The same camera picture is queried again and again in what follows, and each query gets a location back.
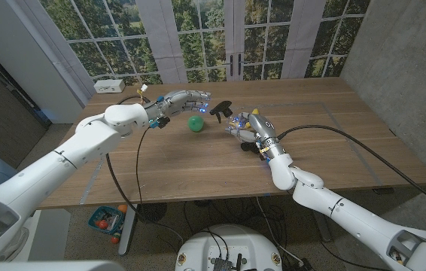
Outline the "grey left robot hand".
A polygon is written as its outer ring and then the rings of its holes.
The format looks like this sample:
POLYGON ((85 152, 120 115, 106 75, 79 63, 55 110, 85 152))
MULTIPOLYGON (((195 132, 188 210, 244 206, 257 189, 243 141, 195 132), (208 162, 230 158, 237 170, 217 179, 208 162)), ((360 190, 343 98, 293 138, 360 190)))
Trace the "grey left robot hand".
POLYGON ((175 90, 167 93, 161 101, 145 105, 150 120, 161 117, 174 117, 185 111, 204 113, 211 99, 209 92, 200 90, 175 90))

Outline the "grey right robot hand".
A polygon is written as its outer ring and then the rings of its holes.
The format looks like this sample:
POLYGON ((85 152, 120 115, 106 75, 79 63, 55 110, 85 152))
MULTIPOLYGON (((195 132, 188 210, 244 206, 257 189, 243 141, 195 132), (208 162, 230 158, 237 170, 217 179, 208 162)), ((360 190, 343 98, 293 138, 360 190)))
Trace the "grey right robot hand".
POLYGON ((240 148, 243 151, 258 154, 262 160, 272 160, 286 154, 275 127, 260 114, 242 112, 233 118, 225 130, 241 142, 240 148))

